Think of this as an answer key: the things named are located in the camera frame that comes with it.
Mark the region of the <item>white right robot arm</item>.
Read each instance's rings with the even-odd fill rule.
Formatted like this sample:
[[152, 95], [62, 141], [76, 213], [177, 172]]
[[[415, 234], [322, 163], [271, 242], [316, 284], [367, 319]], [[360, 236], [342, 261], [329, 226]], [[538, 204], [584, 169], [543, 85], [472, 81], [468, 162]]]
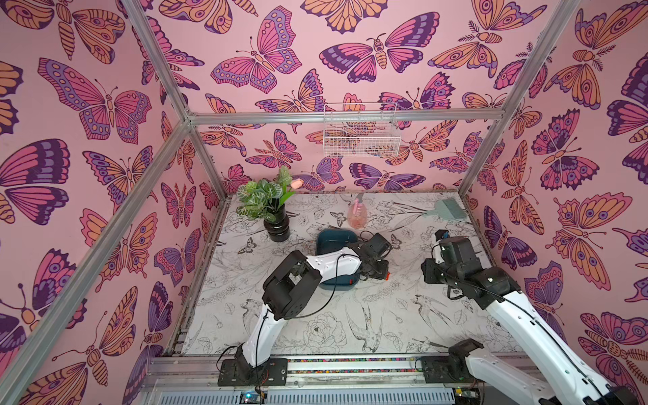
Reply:
[[637, 404], [627, 386], [594, 371], [536, 312], [528, 297], [505, 270], [483, 268], [466, 237], [435, 232], [435, 245], [421, 270], [425, 283], [460, 290], [494, 317], [516, 340], [542, 374], [538, 379], [502, 361], [475, 339], [464, 339], [448, 349], [448, 358], [436, 366], [423, 357], [423, 372], [445, 371], [453, 381], [474, 378], [519, 404]]

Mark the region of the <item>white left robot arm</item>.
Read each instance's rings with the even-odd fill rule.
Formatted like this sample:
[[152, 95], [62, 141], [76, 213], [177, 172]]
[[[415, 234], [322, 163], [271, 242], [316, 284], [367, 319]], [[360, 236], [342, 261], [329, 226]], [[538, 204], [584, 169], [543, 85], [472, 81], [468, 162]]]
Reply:
[[302, 312], [318, 288], [335, 295], [367, 279], [387, 280], [392, 249], [379, 233], [364, 241], [348, 229], [326, 229], [317, 236], [314, 255], [290, 252], [263, 282], [258, 322], [236, 351], [238, 366], [249, 371], [265, 364], [288, 321], [305, 317]]

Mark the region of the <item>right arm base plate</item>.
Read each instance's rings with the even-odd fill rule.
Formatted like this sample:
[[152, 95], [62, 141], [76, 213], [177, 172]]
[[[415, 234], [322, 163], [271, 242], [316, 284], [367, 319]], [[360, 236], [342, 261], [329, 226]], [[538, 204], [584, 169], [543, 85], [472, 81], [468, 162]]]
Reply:
[[464, 354], [423, 356], [420, 358], [420, 372], [428, 384], [472, 384], [480, 379], [469, 371], [468, 359]]

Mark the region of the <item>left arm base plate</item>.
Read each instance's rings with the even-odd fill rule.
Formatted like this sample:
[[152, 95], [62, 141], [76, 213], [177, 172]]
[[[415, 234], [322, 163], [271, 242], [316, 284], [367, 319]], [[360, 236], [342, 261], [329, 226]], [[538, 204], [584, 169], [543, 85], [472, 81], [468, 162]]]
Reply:
[[288, 360], [271, 358], [257, 367], [246, 360], [226, 359], [220, 366], [218, 386], [284, 386], [288, 376]]

